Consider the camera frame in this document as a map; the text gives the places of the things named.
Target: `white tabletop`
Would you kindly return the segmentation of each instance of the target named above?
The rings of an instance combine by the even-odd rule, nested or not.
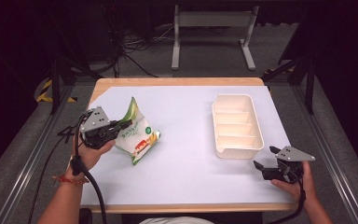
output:
[[[269,146],[282,148],[290,143],[267,87],[112,87],[90,108],[101,105],[108,118],[122,119],[133,96],[150,125],[161,131],[161,138],[135,166],[130,155],[114,147],[90,170],[105,204],[293,203],[287,193],[263,179],[253,160],[219,159],[215,155],[212,103],[220,93],[252,97],[265,142],[253,160],[276,167]],[[92,185],[84,186],[81,204],[99,205]]]

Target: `green and white chip bag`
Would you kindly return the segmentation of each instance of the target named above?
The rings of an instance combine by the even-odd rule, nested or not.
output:
[[[127,114],[121,122],[129,119],[132,120],[132,125],[118,133],[116,147],[129,152],[132,157],[132,164],[135,165],[159,140],[160,133],[149,125],[133,97]]]

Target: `red string bracelet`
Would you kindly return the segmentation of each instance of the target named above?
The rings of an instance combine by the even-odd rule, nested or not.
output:
[[[68,179],[65,177],[65,175],[59,175],[59,176],[54,175],[53,178],[59,182],[66,182],[66,183],[70,183],[73,185],[83,185],[83,184],[89,183],[89,181],[86,177],[84,179],[78,180],[78,181]]]

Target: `person's right hand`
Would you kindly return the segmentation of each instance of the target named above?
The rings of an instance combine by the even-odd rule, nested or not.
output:
[[[310,163],[308,161],[302,161],[304,174],[303,174],[303,184],[304,190],[306,191],[307,199],[316,199],[316,189],[315,184],[313,183],[312,173],[310,171]],[[276,187],[288,192],[292,195],[293,199],[298,202],[300,199],[300,186],[298,183],[289,184],[281,180],[273,179],[271,184]]]

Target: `plastic container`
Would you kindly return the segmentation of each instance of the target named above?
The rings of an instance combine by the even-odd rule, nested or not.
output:
[[[213,126],[219,158],[251,159],[264,146],[249,95],[219,94],[213,103]]]

